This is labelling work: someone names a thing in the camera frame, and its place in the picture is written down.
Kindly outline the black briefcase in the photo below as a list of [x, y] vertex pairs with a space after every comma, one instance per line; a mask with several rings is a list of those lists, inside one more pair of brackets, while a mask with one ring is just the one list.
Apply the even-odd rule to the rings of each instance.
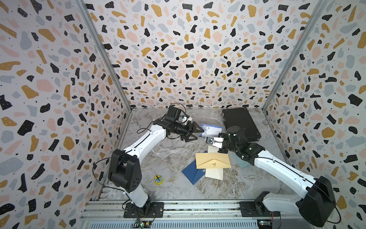
[[249, 142], [259, 141], [261, 138], [261, 134], [246, 107], [224, 109], [222, 116], [226, 131], [230, 127], [238, 126], [245, 129], [245, 136]]

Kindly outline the glittery silver tube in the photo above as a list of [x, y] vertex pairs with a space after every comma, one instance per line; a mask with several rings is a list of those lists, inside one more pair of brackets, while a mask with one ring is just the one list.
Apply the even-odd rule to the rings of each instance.
[[155, 200], [156, 200], [155, 192], [149, 191], [149, 192], [147, 192], [147, 195], [148, 195], [149, 202], [155, 202]]

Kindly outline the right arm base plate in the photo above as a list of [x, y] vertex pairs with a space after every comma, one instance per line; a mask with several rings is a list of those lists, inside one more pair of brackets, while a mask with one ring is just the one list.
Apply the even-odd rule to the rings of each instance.
[[270, 212], [264, 205], [256, 204], [254, 201], [239, 202], [239, 210], [242, 217], [280, 217], [280, 212]]

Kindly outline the small circuit board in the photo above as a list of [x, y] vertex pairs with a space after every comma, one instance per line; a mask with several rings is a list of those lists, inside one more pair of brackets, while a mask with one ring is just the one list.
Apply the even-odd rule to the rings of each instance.
[[134, 223], [134, 229], [149, 229], [152, 226], [153, 221], [151, 220], [136, 220]]

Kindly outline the white letter paper blue border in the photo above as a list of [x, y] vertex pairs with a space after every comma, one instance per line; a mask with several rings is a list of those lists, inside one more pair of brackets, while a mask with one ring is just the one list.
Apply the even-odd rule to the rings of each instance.
[[218, 137], [222, 133], [222, 127], [220, 126], [201, 124], [201, 128], [204, 132], [200, 134], [200, 137]]

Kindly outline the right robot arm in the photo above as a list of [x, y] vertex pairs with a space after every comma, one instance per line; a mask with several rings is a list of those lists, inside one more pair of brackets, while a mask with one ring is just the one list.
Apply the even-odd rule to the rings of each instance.
[[220, 153], [234, 152], [238, 158], [260, 168], [291, 188], [295, 195], [280, 195], [264, 191], [256, 199], [256, 211], [279, 211], [301, 216], [311, 225], [322, 228], [334, 210], [336, 200], [331, 182], [301, 172], [281, 161], [263, 146], [249, 142], [245, 130], [231, 127], [218, 137], [207, 139]]

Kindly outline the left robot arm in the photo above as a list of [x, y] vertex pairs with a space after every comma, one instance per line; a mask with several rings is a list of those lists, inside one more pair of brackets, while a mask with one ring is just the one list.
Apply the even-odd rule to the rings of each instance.
[[176, 134], [184, 142], [198, 139], [195, 133], [204, 130], [184, 110], [170, 106], [168, 111], [152, 122], [151, 127], [135, 143], [124, 150], [112, 153], [108, 179], [126, 193], [128, 199], [138, 208], [144, 208], [151, 198], [144, 191], [141, 162], [147, 154], [170, 134]]

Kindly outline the light teal envelope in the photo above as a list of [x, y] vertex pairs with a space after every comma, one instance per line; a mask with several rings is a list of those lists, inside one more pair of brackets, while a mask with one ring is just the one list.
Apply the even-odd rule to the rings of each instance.
[[251, 165], [250, 163], [242, 160], [235, 153], [233, 153], [233, 157], [234, 157], [235, 161], [237, 162], [237, 164], [239, 165], [239, 167], [242, 168], [242, 169]]

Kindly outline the aluminium front rail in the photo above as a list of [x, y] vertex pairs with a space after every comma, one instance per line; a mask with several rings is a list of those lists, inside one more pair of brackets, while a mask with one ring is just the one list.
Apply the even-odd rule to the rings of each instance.
[[164, 200], [162, 218], [124, 218], [125, 201], [90, 201], [82, 229], [133, 229], [136, 220], [151, 220], [150, 229], [312, 229], [300, 216], [242, 217], [239, 202], [252, 200]]

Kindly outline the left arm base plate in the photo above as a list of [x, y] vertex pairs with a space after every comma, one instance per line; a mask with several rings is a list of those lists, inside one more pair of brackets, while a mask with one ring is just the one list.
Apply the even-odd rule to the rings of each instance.
[[164, 213], [163, 202], [147, 202], [142, 208], [128, 202], [125, 206], [124, 218], [162, 218]]

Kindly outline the cream envelope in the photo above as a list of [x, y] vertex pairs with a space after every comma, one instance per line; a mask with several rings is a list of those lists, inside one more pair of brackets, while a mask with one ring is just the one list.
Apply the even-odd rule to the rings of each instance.
[[[217, 153], [218, 148], [214, 146], [208, 146], [208, 153]], [[206, 169], [205, 177], [213, 178], [217, 180], [223, 180], [224, 169]]]

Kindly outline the yellow envelope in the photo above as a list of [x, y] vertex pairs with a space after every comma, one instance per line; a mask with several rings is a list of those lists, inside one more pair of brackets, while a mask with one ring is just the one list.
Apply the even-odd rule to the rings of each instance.
[[197, 169], [229, 169], [231, 163], [229, 156], [222, 153], [196, 153]]

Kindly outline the small yellow round sticker toy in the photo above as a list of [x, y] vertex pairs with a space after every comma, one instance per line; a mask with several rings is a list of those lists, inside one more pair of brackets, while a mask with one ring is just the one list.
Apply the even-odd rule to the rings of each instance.
[[155, 184], [157, 184], [157, 185], [161, 185], [161, 184], [163, 183], [163, 177], [162, 177], [162, 176], [160, 176], [160, 175], [156, 175], [156, 176], [154, 176], [154, 182], [155, 182]]

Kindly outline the dark blue envelope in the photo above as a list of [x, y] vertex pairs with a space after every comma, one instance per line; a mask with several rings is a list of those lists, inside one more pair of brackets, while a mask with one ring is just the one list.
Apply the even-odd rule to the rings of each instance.
[[205, 176], [205, 169], [197, 168], [195, 154], [188, 162], [189, 164], [182, 170], [182, 173], [192, 185], [195, 185], [202, 177]]

